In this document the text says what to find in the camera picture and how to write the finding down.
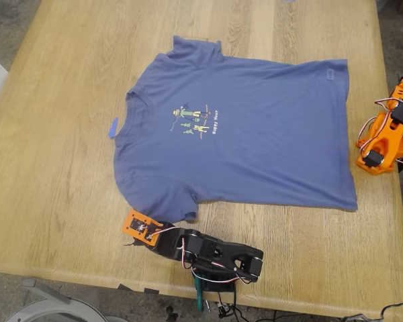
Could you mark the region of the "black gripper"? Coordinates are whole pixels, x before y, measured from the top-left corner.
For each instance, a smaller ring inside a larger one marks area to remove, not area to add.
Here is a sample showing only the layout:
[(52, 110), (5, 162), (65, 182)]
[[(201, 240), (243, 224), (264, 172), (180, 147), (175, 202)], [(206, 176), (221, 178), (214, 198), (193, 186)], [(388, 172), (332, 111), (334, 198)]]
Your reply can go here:
[[(161, 224), (162, 226), (159, 228), (161, 232), (154, 235), (157, 236), (157, 240), (152, 251), (170, 260), (181, 261), (182, 239), (186, 241), (188, 230), (165, 221), (161, 221)], [(124, 246), (145, 246), (145, 243), (135, 239)]]

